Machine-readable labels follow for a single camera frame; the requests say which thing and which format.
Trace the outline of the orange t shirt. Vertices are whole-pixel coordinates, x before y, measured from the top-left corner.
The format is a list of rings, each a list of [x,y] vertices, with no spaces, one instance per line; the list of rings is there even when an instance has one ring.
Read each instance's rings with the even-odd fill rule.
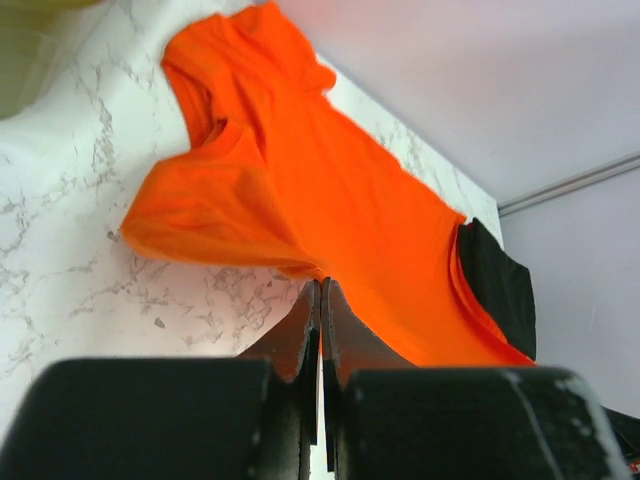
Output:
[[[275,3],[189,25],[161,65],[191,147],[144,180],[121,226],[133,250],[333,278],[418,366],[531,364],[464,278],[464,215],[331,105],[335,73]]]

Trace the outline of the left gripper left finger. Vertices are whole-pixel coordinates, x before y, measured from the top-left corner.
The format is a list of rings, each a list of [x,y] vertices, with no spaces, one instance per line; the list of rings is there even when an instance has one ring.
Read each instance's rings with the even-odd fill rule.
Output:
[[[230,358],[80,358],[27,391],[5,479],[306,479],[317,441],[320,285]]]

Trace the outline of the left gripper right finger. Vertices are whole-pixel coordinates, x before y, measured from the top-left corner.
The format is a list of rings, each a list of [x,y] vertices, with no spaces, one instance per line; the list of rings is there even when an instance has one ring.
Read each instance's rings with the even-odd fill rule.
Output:
[[[418,368],[320,300],[327,467],[339,479],[626,479],[588,384],[557,368]]]

